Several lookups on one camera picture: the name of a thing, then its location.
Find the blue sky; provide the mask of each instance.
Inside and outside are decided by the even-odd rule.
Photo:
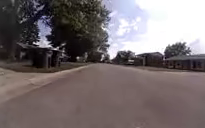
[[[193,53],[205,53],[205,0],[104,2],[112,11],[108,29],[111,57],[119,50],[163,53],[168,44],[177,41],[186,41]],[[41,30],[41,35],[48,31]]]

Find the asphalt road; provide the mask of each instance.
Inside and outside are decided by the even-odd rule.
[[[205,73],[93,65],[1,104],[0,128],[205,128]]]

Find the concrete sidewalk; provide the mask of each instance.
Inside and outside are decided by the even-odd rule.
[[[0,68],[0,103],[42,87],[65,74],[79,71],[87,66],[56,73],[18,73]]]

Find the cloud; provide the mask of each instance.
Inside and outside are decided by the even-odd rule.
[[[190,45],[199,40],[190,46],[195,53],[205,53],[205,0],[136,0],[136,4],[148,12],[149,21],[147,33],[131,45],[149,44],[152,51],[177,41]]]
[[[137,17],[135,20],[128,21],[127,19],[119,19],[119,28],[116,32],[117,36],[123,36],[124,34],[130,33],[132,30],[138,30],[138,23],[141,21],[140,17]]]
[[[115,10],[109,14],[109,17],[114,17],[117,14],[118,14],[118,11]]]

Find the grass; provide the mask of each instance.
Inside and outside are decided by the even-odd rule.
[[[15,72],[23,72],[23,73],[54,73],[54,72],[69,70],[69,69],[78,68],[86,65],[87,63],[66,62],[66,63],[62,63],[60,67],[44,69],[44,68],[32,67],[31,64],[29,63],[11,63],[11,64],[1,65],[0,67]]]
[[[188,72],[188,70],[180,70],[180,69],[169,69],[162,67],[147,67],[147,66],[137,66],[136,68],[148,71],[161,71],[161,72]]]

